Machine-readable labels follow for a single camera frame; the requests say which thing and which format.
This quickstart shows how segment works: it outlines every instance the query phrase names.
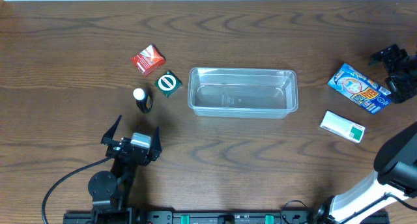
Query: transparent plastic tray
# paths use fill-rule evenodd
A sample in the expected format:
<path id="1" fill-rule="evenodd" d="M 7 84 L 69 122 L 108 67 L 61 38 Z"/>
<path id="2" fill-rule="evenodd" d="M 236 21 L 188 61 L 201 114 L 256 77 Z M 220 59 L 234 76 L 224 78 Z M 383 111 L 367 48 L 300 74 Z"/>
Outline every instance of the transparent plastic tray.
<path id="1" fill-rule="evenodd" d="M 193 68 L 188 105 L 198 116 L 282 119 L 298 108 L 291 70 Z"/>

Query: blue package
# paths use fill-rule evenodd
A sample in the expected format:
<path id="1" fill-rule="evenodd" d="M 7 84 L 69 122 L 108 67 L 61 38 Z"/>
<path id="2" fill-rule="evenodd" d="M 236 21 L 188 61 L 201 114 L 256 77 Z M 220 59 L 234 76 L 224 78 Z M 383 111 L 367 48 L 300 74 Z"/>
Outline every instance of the blue package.
<path id="1" fill-rule="evenodd" d="M 391 103 L 391 92 L 344 64 L 327 83 L 342 95 L 375 114 Z"/>

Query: wood grain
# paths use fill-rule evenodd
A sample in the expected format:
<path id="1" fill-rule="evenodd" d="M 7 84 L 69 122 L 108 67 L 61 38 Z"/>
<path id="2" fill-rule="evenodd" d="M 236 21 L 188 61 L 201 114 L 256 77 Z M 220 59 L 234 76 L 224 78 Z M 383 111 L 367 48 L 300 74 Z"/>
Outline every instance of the wood grain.
<path id="1" fill-rule="evenodd" d="M 132 204 L 176 210 L 313 206 L 365 177 L 381 145 L 417 119 L 417 98 L 370 115 L 326 85 L 344 62 L 383 83 L 369 56 L 393 43 L 416 51 L 416 1 L 24 2 L 0 17 L 0 223 L 41 223 L 40 205 L 65 174 L 104 157 L 102 134 L 161 128 L 164 151 L 139 170 Z M 154 43 L 167 63 L 146 79 L 130 57 Z M 297 73 L 300 105 L 282 120 L 197 117 L 187 106 L 195 66 Z M 183 82 L 169 99 L 153 86 Z M 143 115 L 132 91 L 150 87 Z M 367 127 L 359 145 L 319 128 L 326 110 Z M 51 195 L 47 215 L 91 209 L 87 183 L 111 161 Z M 417 215 L 388 207 L 392 223 Z"/>

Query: red box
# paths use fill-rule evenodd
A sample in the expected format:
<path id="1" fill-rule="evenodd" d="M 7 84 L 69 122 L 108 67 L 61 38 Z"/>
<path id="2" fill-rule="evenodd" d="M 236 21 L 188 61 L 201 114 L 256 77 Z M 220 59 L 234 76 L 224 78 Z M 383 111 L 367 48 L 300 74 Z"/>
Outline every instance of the red box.
<path id="1" fill-rule="evenodd" d="M 141 53 L 130 58 L 136 68 L 146 77 L 153 70 L 165 64 L 165 58 L 151 44 Z"/>

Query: black bottle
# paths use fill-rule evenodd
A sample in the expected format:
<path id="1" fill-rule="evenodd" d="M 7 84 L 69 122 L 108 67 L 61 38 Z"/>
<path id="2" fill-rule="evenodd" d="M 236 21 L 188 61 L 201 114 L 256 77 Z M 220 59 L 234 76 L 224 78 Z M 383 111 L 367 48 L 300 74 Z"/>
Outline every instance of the black bottle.
<path id="1" fill-rule="evenodd" d="M 137 88 L 133 91 L 136 105 L 142 113 L 148 113 L 152 109 L 152 98 L 143 89 Z"/>

